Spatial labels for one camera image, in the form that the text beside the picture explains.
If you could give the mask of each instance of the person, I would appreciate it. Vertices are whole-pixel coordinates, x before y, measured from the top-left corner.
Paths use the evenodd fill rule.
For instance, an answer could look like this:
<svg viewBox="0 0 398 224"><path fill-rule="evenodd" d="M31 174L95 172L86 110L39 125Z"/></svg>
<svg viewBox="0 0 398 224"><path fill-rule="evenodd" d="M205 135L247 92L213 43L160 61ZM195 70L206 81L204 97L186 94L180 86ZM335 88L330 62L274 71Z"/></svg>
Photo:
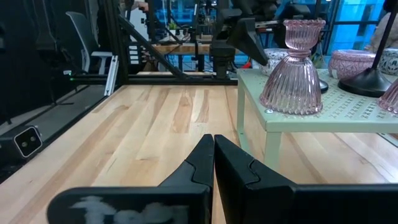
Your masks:
<svg viewBox="0 0 398 224"><path fill-rule="evenodd" d="M119 10L122 13L126 12L126 5L133 0L118 0ZM140 9L143 12L148 11L148 3L134 1L131 10ZM101 51L110 52L111 51L111 41L108 35L108 25L106 23L105 8L104 4L99 4L99 9L97 13L97 34L98 34L98 44Z"/></svg>
<svg viewBox="0 0 398 224"><path fill-rule="evenodd" d="M379 25L376 27L376 30L373 33L371 42L369 45L365 47L365 50L373 53L377 52L380 45L380 41L386 29L387 22L390 18L391 12L394 10L394 7L396 5L396 1L397 0L384 1L383 9L387 12L387 14L380 20ZM398 47L398 17L396 17L396 19L394 20L390 34L388 36L385 48L388 47L395 47L395 48Z"/></svg>

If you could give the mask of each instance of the chair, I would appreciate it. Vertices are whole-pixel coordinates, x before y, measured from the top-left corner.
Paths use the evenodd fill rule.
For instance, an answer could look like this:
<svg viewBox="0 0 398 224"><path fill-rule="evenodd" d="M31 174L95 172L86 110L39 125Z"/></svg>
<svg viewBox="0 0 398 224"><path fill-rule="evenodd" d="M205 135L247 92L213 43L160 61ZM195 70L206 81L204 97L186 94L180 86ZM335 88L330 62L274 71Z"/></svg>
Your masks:
<svg viewBox="0 0 398 224"><path fill-rule="evenodd" d="M97 51L100 47L91 32L91 26L86 17L78 12L66 12L66 15L70 17L75 26L75 29L79 35L81 43L83 44L83 70L88 72L90 68L90 56L101 58L101 66L99 68L99 74L105 74L105 62L108 57L112 57L112 52L100 52Z"/></svg>

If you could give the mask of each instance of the pink glass vase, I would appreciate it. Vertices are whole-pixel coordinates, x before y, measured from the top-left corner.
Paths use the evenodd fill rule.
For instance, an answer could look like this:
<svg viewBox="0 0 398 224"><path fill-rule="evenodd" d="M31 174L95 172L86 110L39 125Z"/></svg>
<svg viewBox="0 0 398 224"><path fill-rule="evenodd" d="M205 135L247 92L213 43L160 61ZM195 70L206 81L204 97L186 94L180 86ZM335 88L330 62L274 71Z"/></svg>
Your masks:
<svg viewBox="0 0 398 224"><path fill-rule="evenodd" d="M398 114L398 79L379 98L378 103L381 108Z"/></svg>
<svg viewBox="0 0 398 224"><path fill-rule="evenodd" d="M286 20L288 56L272 71L260 102L288 114L314 114L322 110L318 72L309 59L318 42L323 20Z"/></svg>

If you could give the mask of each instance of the pink candle jar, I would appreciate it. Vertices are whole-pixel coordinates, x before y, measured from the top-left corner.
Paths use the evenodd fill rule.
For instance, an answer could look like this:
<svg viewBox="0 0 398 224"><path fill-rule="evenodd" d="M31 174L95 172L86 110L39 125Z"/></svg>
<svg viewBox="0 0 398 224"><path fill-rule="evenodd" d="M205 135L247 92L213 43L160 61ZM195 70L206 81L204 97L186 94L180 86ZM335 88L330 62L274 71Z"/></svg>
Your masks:
<svg viewBox="0 0 398 224"><path fill-rule="evenodd" d="M329 74L338 79L354 77L372 67L375 56L364 50L335 50L329 61Z"/></svg>

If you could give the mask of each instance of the green table leg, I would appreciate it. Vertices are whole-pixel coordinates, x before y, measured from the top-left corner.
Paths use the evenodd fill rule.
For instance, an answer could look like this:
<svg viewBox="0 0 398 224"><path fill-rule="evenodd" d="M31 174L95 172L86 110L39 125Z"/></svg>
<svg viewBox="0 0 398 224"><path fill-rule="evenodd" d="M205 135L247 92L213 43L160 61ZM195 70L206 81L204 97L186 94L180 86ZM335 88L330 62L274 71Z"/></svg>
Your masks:
<svg viewBox="0 0 398 224"><path fill-rule="evenodd" d="M282 133L267 132L266 134L264 163L274 171L278 171L279 168L279 148L281 136Z"/></svg>
<svg viewBox="0 0 398 224"><path fill-rule="evenodd" d="M237 108L237 110L238 110L237 116L238 117L236 118L236 130L238 132L239 143L241 145L241 148L250 154L248 139L246 138L246 135L244 134L244 97L245 97L245 92L243 89L243 85L239 82L238 83L238 108Z"/></svg>

